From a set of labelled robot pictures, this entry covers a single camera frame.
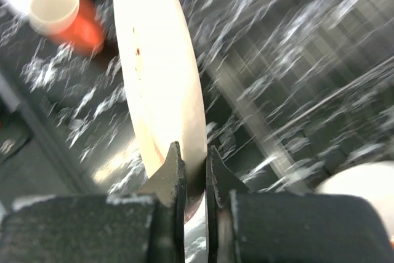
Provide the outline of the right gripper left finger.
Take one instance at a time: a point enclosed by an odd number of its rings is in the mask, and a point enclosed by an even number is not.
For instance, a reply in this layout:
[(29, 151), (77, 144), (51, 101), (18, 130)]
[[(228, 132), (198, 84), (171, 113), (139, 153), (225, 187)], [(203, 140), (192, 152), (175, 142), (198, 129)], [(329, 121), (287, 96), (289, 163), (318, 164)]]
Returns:
[(185, 209), (185, 165), (178, 142), (170, 144), (164, 164), (140, 187), (140, 194), (155, 194), (167, 208)]

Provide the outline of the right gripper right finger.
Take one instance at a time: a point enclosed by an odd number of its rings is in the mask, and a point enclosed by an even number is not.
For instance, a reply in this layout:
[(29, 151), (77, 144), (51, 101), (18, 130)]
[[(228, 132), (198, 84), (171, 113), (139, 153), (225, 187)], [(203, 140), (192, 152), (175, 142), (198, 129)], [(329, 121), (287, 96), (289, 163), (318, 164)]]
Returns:
[(252, 192), (223, 162), (215, 146), (208, 147), (206, 158), (206, 203), (207, 209), (222, 208), (229, 199), (229, 192)]

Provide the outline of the metal wire dish rack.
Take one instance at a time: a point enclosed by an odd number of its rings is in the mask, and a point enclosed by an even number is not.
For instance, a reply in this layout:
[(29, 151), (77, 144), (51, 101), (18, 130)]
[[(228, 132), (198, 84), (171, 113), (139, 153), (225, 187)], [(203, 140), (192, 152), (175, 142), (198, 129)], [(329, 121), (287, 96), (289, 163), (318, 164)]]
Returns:
[(299, 32), (258, 23), (206, 64), (262, 161), (262, 190), (306, 192), (344, 169), (393, 159), (393, 46), (383, 29), (361, 42), (343, 26)]

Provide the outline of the pink cream floral plate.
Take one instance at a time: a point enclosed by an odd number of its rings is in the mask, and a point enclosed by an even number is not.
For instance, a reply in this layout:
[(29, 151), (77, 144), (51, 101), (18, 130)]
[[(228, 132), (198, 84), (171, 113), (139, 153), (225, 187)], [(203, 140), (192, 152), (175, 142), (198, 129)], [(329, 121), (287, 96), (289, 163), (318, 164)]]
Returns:
[(124, 89), (148, 177), (178, 142), (185, 164), (185, 217), (204, 192), (206, 119), (195, 53), (179, 0), (113, 0)]

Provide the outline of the orange and white bowl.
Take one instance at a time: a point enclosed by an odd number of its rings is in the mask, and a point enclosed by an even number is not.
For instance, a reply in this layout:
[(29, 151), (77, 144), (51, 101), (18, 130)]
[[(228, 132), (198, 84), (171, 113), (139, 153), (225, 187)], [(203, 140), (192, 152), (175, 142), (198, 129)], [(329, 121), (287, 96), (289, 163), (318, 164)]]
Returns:
[(326, 179), (315, 192), (393, 201), (393, 162), (364, 163)]

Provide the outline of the orange mug white inside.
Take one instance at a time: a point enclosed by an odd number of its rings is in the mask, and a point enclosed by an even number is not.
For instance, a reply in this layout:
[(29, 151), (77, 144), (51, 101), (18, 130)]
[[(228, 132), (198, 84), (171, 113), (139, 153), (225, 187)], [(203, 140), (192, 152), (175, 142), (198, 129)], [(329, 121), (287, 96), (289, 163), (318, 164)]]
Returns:
[(30, 0), (29, 22), (37, 33), (70, 44), (84, 55), (102, 51), (105, 34), (93, 0)]

